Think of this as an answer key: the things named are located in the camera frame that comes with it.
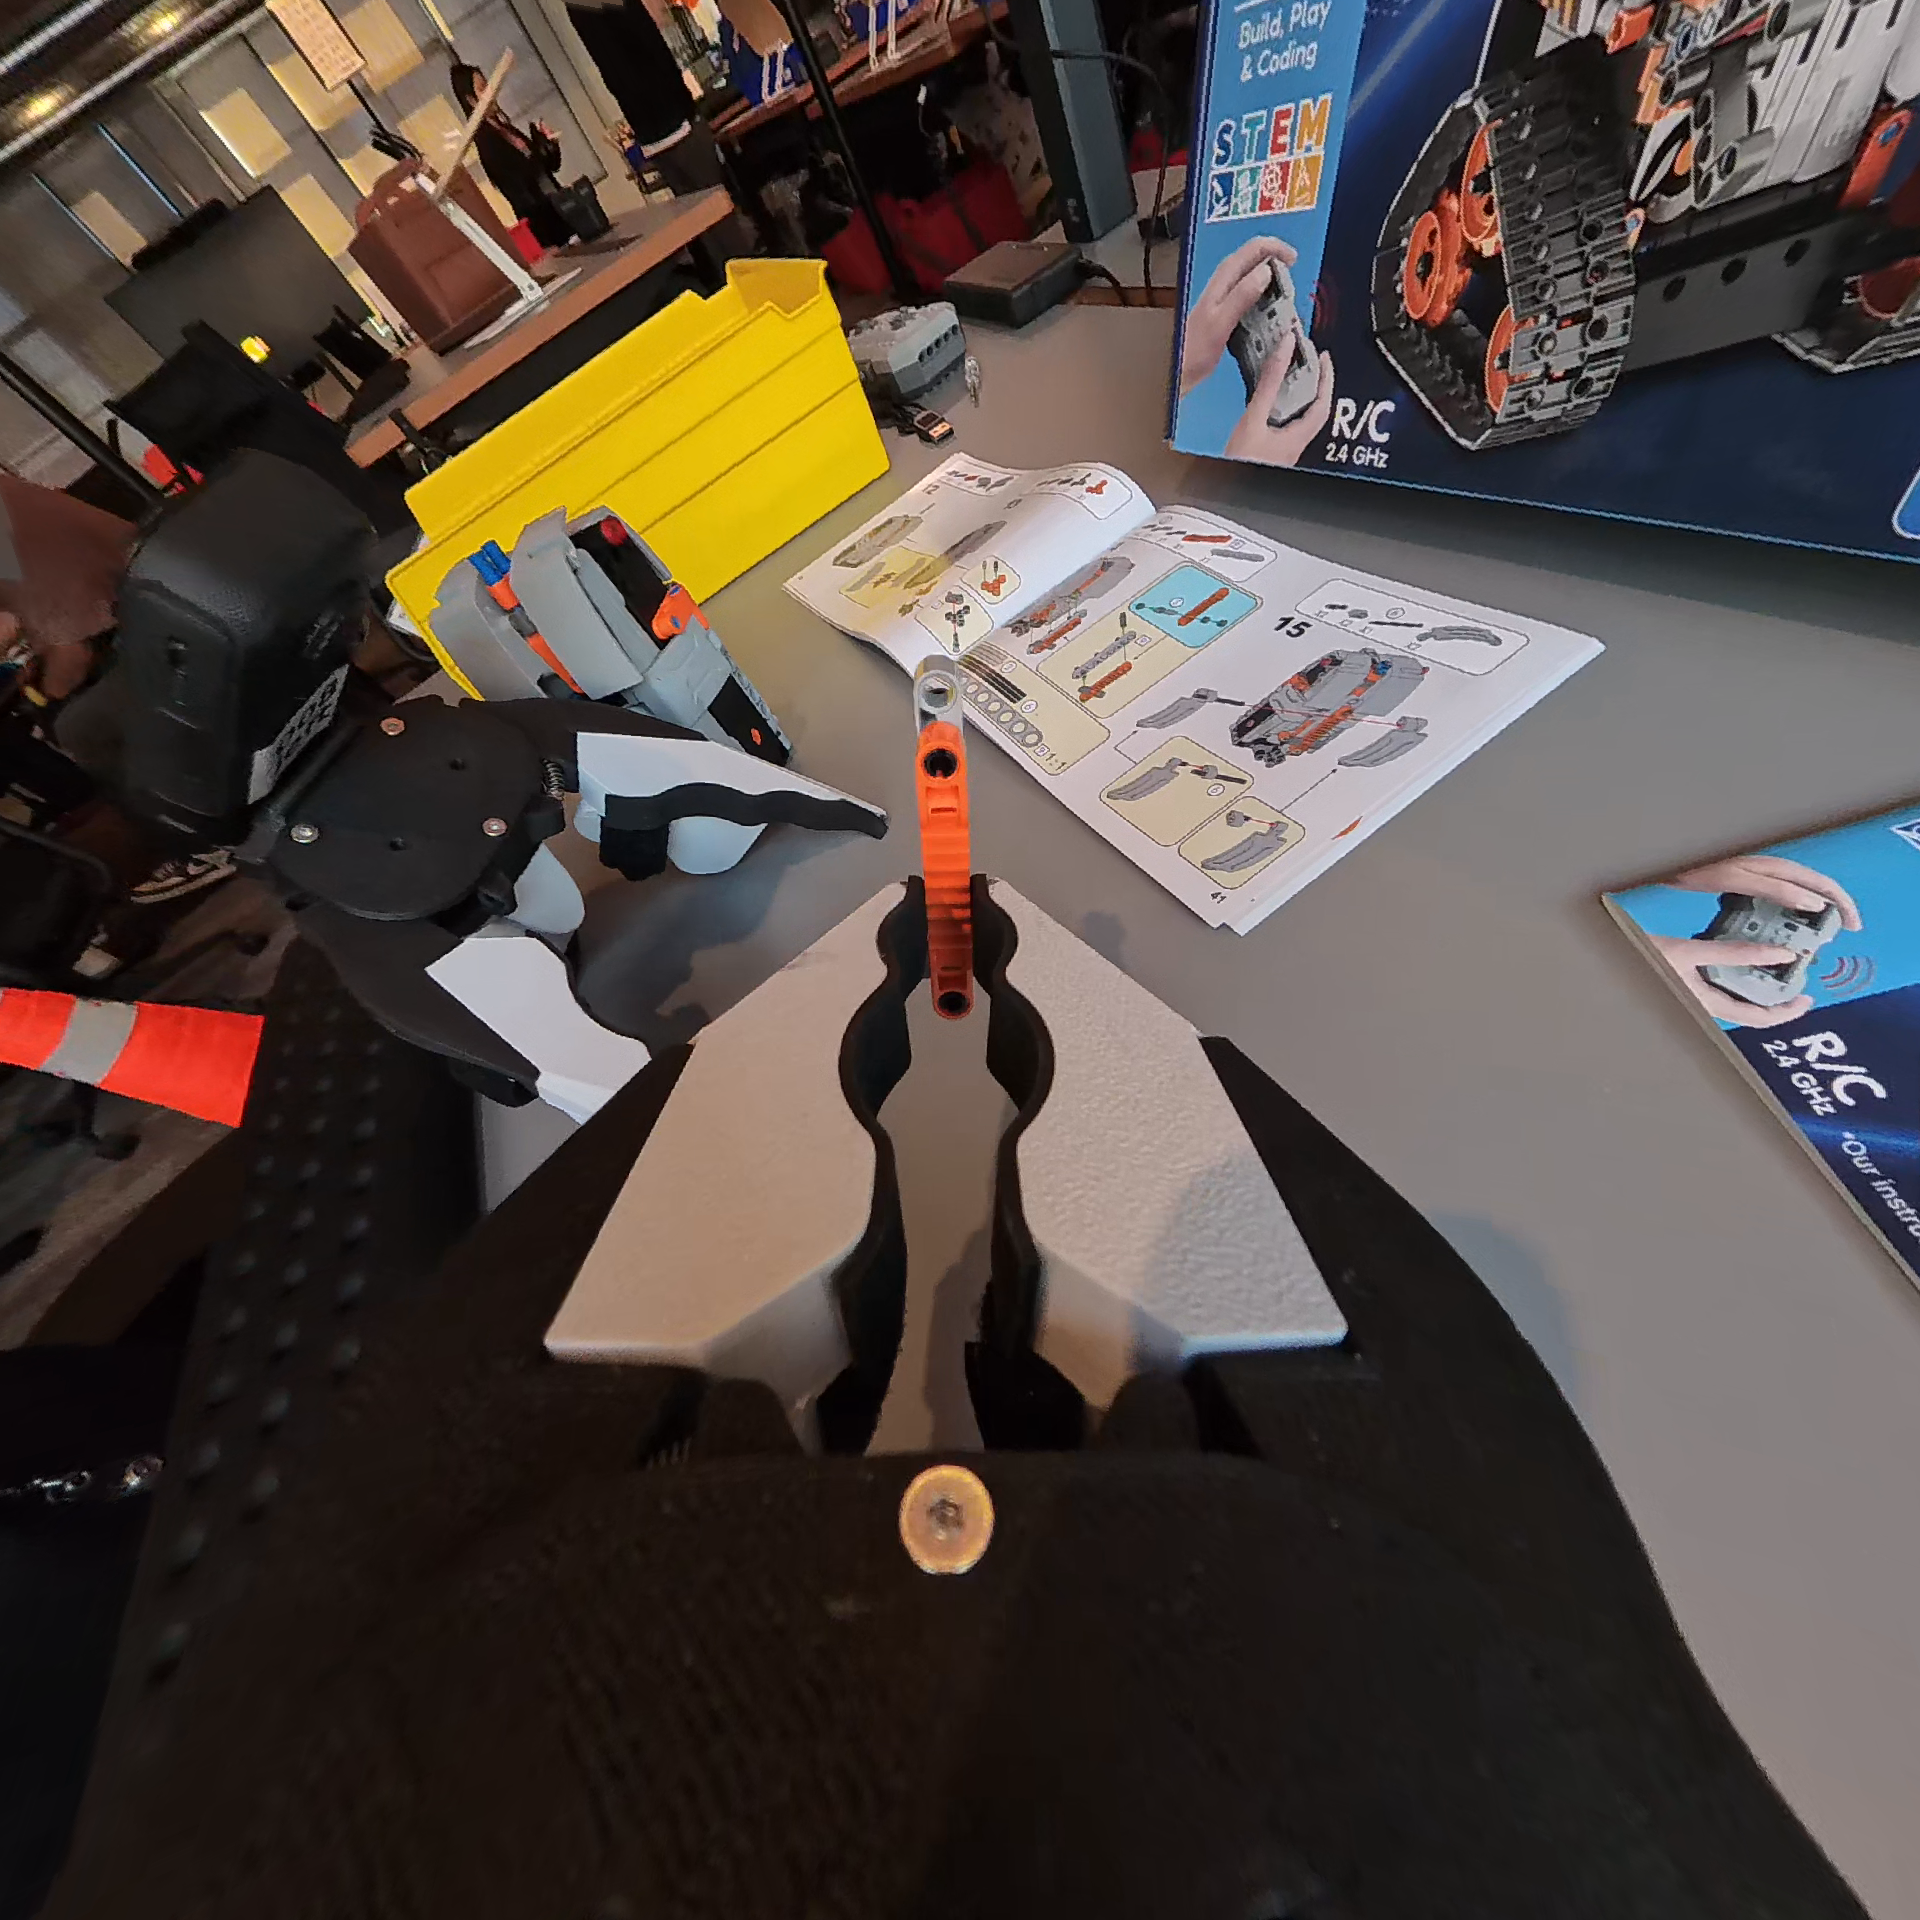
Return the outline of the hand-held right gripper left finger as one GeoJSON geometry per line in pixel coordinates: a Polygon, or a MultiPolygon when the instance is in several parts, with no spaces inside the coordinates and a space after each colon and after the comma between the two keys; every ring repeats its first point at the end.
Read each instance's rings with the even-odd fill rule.
{"type": "Polygon", "coordinates": [[[556,1359],[766,1386],[862,1453],[905,1322],[895,1155],[921,886],[898,880],[710,1022],[544,1332],[556,1359]]]}

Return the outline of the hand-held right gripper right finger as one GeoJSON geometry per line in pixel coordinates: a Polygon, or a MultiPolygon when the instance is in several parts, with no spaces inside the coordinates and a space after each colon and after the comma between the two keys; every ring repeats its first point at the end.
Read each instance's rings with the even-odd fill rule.
{"type": "Polygon", "coordinates": [[[1349,1332],[1194,1027],[973,878],[988,1066],[1015,1103],[972,1341],[990,1450],[1071,1450],[1136,1376],[1349,1332]]]}

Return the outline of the grey brick-built robot model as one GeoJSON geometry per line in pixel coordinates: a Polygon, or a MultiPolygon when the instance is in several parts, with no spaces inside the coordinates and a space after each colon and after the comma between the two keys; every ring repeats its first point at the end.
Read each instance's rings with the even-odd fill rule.
{"type": "Polygon", "coordinates": [[[528,522],[441,582],[426,632],[478,700],[586,700],[788,763],[773,708],[698,603],[612,509],[528,522]]]}

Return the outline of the orange and grey brick beam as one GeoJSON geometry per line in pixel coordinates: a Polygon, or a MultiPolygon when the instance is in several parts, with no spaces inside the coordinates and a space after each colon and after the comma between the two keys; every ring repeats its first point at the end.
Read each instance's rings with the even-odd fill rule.
{"type": "Polygon", "coordinates": [[[916,804],[933,1007],[962,1019],[973,1004],[968,763],[962,684],[949,655],[913,669],[916,804]]]}

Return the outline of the grey desk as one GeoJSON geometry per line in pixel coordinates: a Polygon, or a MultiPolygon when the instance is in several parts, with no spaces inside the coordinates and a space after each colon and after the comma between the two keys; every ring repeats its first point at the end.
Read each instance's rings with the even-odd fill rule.
{"type": "Polygon", "coordinates": [[[1916,1288],[1598,896],[1916,790],[1916,565],[1188,462],[1169,312],[982,327],[956,445],[1095,455],[1602,655],[1253,935],[1009,762],[990,871],[1381,1170],[1598,1443],[1721,1702],[1873,1915],[1916,1915],[1916,1288]]]}

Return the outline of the yellow plastic bin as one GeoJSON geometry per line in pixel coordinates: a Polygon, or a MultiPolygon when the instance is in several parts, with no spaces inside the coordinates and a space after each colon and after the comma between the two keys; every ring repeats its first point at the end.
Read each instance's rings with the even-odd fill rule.
{"type": "Polygon", "coordinates": [[[444,578],[541,515],[612,509],[704,600],[887,468],[826,266],[740,255],[413,484],[420,546],[389,590],[447,671],[444,578]]]}

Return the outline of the orange reflective vest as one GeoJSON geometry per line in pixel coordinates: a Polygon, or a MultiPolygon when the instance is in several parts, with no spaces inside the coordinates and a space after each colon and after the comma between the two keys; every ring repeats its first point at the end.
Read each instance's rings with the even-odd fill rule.
{"type": "Polygon", "coordinates": [[[1,1066],[236,1126],[262,1014],[161,1002],[1,990],[1,1066]]]}

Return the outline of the grey electronic brick hub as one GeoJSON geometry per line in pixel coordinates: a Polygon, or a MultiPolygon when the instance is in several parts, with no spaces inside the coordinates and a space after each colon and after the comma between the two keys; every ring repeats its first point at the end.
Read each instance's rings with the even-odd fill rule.
{"type": "Polygon", "coordinates": [[[968,359],[967,333],[951,302],[905,304],[848,330],[848,350],[864,394],[879,404],[913,404],[968,359]]]}

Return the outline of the black dimpled mat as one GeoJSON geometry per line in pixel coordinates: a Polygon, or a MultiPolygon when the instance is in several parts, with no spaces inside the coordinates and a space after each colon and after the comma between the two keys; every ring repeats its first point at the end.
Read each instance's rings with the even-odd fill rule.
{"type": "Polygon", "coordinates": [[[137,1565],[192,1579],[253,1531],[361,1322],[482,1197],[473,1098],[305,940],[266,997],[246,1118],[106,1247],[109,1341],[4,1352],[4,1915],[63,1860],[137,1565]]]}

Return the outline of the wooden table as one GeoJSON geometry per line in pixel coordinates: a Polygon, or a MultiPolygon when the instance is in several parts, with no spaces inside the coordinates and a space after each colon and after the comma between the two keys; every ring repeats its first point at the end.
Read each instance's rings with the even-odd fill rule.
{"type": "Polygon", "coordinates": [[[350,431],[350,456],[370,468],[405,445],[441,447],[447,422],[498,419],[544,394],[656,312],[674,285],[716,290],[725,255],[712,237],[734,215],[722,186],[641,204],[598,243],[549,263],[535,304],[445,352],[408,347],[401,388],[350,431]]]}

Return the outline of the brown leather bag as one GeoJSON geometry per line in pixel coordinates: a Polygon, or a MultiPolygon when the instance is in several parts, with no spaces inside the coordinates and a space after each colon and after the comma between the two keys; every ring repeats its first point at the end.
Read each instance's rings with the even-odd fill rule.
{"type": "Polygon", "coordinates": [[[444,202],[430,205],[410,180],[418,160],[394,160],[357,204],[350,255],[431,352],[460,346],[519,300],[510,277],[447,218],[460,205],[511,266],[521,258],[485,189],[462,166],[444,202]]]}

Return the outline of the dark large screen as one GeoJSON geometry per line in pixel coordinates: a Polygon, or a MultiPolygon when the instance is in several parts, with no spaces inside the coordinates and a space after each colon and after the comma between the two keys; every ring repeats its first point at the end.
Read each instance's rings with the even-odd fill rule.
{"type": "Polygon", "coordinates": [[[316,360],[318,335],[335,318],[357,327],[372,319],[370,304],[269,186],[233,205],[217,199],[199,207],[145,246],[104,302],[160,356],[175,352],[188,323],[199,319],[229,346],[262,343],[273,375],[316,360]]]}

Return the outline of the black metal pole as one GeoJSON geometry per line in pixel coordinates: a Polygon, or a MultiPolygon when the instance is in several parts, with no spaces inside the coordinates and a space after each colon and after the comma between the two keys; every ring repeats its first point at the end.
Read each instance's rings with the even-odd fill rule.
{"type": "Polygon", "coordinates": [[[887,228],[887,223],[879,215],[877,202],[871,192],[871,186],[862,174],[862,166],[856,162],[856,149],[850,139],[846,119],[844,119],[844,115],[839,110],[839,102],[836,102],[836,95],[832,91],[832,80],[824,71],[824,61],[820,59],[817,47],[816,47],[810,34],[808,34],[808,24],[804,20],[804,13],[802,13],[800,4],[796,4],[796,3],[775,3],[775,10],[780,11],[783,24],[788,27],[788,36],[800,52],[802,66],[806,71],[806,85],[808,85],[808,91],[810,91],[810,102],[820,110],[820,117],[823,117],[823,124],[824,124],[824,128],[832,136],[832,143],[841,152],[841,160],[848,168],[848,179],[850,179],[853,189],[855,189],[855,204],[856,204],[862,218],[866,219],[866,227],[871,230],[871,239],[872,239],[874,252],[879,255],[879,266],[885,268],[887,282],[888,282],[888,285],[892,285],[892,290],[893,290],[893,294],[901,304],[916,304],[921,300],[921,290],[919,290],[911,272],[901,261],[893,235],[888,232],[888,228],[887,228]]]}

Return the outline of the blue cover booklet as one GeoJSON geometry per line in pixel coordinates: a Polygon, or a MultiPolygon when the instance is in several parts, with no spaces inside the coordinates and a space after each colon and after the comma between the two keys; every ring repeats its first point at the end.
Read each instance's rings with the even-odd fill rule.
{"type": "Polygon", "coordinates": [[[1918,804],[1599,906],[1918,1283],[1918,804]]]}

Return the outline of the blue robot kit box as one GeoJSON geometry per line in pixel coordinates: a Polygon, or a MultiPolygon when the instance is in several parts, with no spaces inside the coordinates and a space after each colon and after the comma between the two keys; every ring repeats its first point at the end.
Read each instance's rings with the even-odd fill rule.
{"type": "Polygon", "coordinates": [[[1916,3],[1205,4],[1168,440],[1916,563],[1916,3]]]}

